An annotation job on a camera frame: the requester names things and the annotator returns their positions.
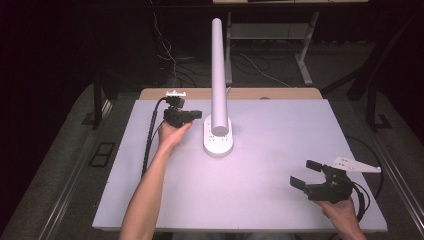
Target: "white tabletop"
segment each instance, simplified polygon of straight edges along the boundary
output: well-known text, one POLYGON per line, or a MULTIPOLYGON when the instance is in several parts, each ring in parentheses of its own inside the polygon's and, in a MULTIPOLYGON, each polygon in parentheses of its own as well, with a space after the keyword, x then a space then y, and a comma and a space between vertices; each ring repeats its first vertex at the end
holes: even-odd
MULTIPOLYGON (((94 228, 121 227, 140 180, 156 102, 134 105, 94 228)), ((158 123, 167 105, 161 104, 158 123)), ((203 119, 195 120, 168 161, 157 230, 334 231, 320 208, 289 184, 290 176, 307 184, 325 181, 323 173, 305 167, 308 159, 327 165, 338 156, 354 159, 327 100, 229 100, 234 149, 225 158, 212 158, 203 149, 210 100, 187 100, 184 110, 201 110, 203 119)), ((156 148, 157 137, 150 159, 156 148)), ((371 193, 361 173, 348 176, 371 193)), ((360 225, 365 232, 387 231, 374 199, 360 225)))

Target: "black cable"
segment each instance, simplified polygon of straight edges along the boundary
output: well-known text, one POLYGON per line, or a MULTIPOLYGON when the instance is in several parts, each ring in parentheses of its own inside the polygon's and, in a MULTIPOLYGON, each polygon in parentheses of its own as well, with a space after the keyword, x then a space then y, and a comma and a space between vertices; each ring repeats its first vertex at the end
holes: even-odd
POLYGON ((153 141, 152 133, 153 133, 153 128, 155 127, 156 116, 158 114, 158 107, 159 107, 159 104, 163 100, 166 100, 166 99, 167 99, 166 97, 159 99, 159 101, 156 103, 155 109, 153 110, 153 113, 152 113, 152 119, 150 121, 149 134, 147 135, 146 151, 144 152, 144 160, 143 160, 143 168, 141 170, 141 177, 144 176, 144 173, 146 173, 146 170, 147 170, 147 161, 149 160, 150 147, 152 146, 152 141, 153 141))
POLYGON ((203 73, 197 73, 197 72, 194 72, 193 70, 191 70, 190 68, 188 68, 188 67, 186 67, 186 66, 183 66, 183 65, 181 65, 181 64, 178 64, 177 63, 177 66, 178 67, 180 67, 180 68, 184 68, 185 70, 187 70, 187 71, 189 71, 190 72, 190 74, 192 74, 192 75, 196 75, 196 76, 202 76, 202 77, 210 77, 211 76, 211 74, 210 73, 205 73, 205 74, 203 74, 203 73))
POLYGON ((379 183, 379 185, 378 185, 378 188, 377 188, 377 191, 375 192, 375 194, 373 195, 374 196, 374 198, 375 199, 377 199, 378 198, 378 196, 380 196, 380 193, 381 193, 381 190, 382 190, 382 188, 383 188, 383 183, 384 183, 384 174, 383 174, 383 167, 382 167, 382 165, 381 165, 381 161, 380 161, 380 158, 377 156, 377 154, 375 153, 375 151, 368 145, 368 144, 366 144, 365 142, 363 142, 362 140, 360 140, 360 139, 358 139, 358 138, 355 138, 355 137, 352 137, 352 136, 348 136, 348 135, 345 135, 345 137, 346 138, 350 138, 350 139, 352 139, 352 140, 355 140, 355 141, 357 141, 357 142, 359 142, 359 143, 361 143, 362 145, 364 145, 373 155, 374 155, 374 157, 375 157, 375 160, 377 161, 377 164, 378 164, 378 166, 380 167, 380 169, 381 169, 381 173, 380 173, 380 183, 379 183))

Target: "black device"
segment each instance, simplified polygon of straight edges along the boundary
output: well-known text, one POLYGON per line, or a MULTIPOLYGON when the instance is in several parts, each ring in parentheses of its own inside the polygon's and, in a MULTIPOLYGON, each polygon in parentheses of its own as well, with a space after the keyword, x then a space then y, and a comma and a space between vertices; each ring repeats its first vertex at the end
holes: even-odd
POLYGON ((159 99, 156 103, 155 109, 153 110, 152 119, 150 121, 149 133, 147 135, 146 151, 144 152, 143 168, 141 170, 141 176, 146 173, 147 161, 149 159, 150 147, 153 141, 153 128, 156 122, 156 116, 158 112, 159 104, 162 101, 166 101, 169 104, 168 109, 165 109, 163 114, 164 121, 167 121, 171 126, 180 128, 184 123, 193 121, 194 119, 202 118, 202 111, 183 111, 185 100, 178 96, 168 96, 159 99))
POLYGON ((202 111, 183 111, 173 106, 169 106, 163 113, 163 119, 175 128, 180 128, 184 123, 199 118, 202 118, 202 111))
POLYGON ((290 185, 303 191, 309 200, 337 203, 349 199, 354 182, 346 175, 346 171, 312 160, 306 161, 306 167, 325 174, 325 182, 322 184, 305 184, 304 181, 290 176, 290 185))

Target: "forearm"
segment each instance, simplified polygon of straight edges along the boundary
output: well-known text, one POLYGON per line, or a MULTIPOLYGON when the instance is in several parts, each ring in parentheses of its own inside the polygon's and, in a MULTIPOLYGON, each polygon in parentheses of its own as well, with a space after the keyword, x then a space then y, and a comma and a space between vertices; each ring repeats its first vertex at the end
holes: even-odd
POLYGON ((367 239, 359 227, 350 229, 349 232, 339 232, 339 235, 343 240, 366 240, 367 239))
POLYGON ((170 147, 160 146, 138 184, 122 223, 120 239, 152 239, 159 216, 170 147))

